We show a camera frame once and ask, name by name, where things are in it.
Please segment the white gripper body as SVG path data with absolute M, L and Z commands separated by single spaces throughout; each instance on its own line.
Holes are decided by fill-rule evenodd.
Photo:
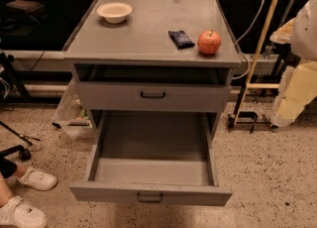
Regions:
M 276 31 L 274 31 L 269 37 L 269 39 L 276 44 L 289 44 L 292 37 L 293 25 L 294 20 L 289 20 Z

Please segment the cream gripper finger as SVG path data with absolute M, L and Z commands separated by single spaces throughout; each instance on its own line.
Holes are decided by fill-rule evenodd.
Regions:
M 272 105 L 271 124 L 277 127 L 292 124 L 316 97 L 317 61 L 302 60 L 297 67 L 288 66 Z

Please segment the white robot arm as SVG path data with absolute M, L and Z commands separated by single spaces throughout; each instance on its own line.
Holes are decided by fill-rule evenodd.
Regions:
M 288 66 L 282 74 L 272 106 L 271 123 L 286 127 L 317 97 L 317 0 L 308 0 L 270 39 L 290 44 L 291 52 L 300 58 L 298 66 Z

